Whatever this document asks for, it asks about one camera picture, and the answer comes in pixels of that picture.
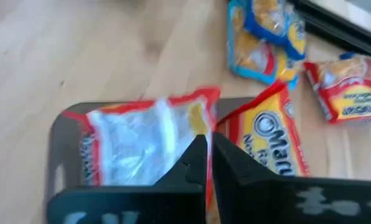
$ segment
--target opened noodle package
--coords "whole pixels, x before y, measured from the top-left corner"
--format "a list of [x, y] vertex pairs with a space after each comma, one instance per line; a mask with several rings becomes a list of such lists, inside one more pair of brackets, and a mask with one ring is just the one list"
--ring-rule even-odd
[[245, 13], [246, 30], [282, 46], [295, 60], [305, 58], [305, 23], [285, 0], [247, 0]]
[[371, 120], [371, 57], [348, 53], [304, 67], [330, 123]]
[[211, 141], [218, 88], [190, 95], [111, 105], [63, 115], [81, 124], [80, 154], [86, 185], [153, 185], [182, 156], [196, 135], [208, 142], [206, 198], [213, 188]]
[[244, 8], [237, 1], [228, 7], [228, 61], [236, 74], [254, 78], [266, 84], [275, 80], [288, 83], [290, 89], [297, 84], [294, 62], [285, 51], [250, 34], [243, 28]]
[[284, 82], [275, 82], [224, 117], [218, 131], [276, 174], [308, 175]]

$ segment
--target maruchan noodle package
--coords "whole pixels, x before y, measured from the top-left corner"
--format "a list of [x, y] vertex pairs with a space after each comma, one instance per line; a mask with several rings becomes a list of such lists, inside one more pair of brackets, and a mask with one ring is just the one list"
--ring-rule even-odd
[[246, 30], [282, 46], [295, 60], [305, 58], [305, 23], [285, 0], [247, 0], [245, 12]]
[[279, 175], [308, 175], [284, 82], [275, 82], [224, 117], [218, 122], [218, 131]]
[[206, 199], [213, 189], [211, 141], [218, 88], [190, 95], [110, 105], [87, 114], [64, 111], [80, 122], [86, 185], [153, 185], [185, 152], [196, 135], [208, 142]]
[[371, 57], [349, 53], [304, 67], [330, 123], [371, 120]]
[[237, 1], [231, 1], [228, 11], [229, 68], [240, 76], [266, 84], [283, 80], [290, 89], [294, 89], [298, 75], [292, 59], [287, 57], [282, 48], [248, 33], [243, 23], [244, 8]]

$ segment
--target maruchan logo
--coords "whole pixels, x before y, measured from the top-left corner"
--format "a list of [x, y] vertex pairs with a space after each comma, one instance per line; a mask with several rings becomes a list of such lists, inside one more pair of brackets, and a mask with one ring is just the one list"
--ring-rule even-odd
[[254, 119], [253, 129], [260, 137], [268, 141], [269, 151], [277, 173], [280, 175], [295, 175], [290, 157], [290, 141], [279, 115], [272, 111], [261, 112]]

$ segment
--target wood grain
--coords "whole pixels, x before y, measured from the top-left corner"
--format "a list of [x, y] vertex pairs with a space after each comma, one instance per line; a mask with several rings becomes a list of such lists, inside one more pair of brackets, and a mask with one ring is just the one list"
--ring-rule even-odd
[[[311, 60], [337, 49], [308, 37]], [[226, 68], [223, 0], [0, 1], [0, 223], [43, 223], [48, 132], [82, 101], [138, 100], [265, 85]], [[371, 123], [330, 126], [301, 77], [291, 93], [311, 173], [371, 179]]]

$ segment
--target blue package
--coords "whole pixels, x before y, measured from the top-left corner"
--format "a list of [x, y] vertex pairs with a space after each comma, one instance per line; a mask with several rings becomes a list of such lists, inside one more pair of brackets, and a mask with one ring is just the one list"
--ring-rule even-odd
[[261, 39], [282, 46], [289, 57], [305, 58], [305, 24], [285, 0], [247, 0], [244, 27]]
[[339, 56], [340, 60], [351, 59], [355, 56], [355, 52], [347, 52]]
[[280, 79], [294, 89], [298, 75], [293, 61], [282, 48], [259, 39], [243, 28], [244, 8], [237, 0], [228, 7], [228, 66], [236, 74], [254, 78], [266, 84]]

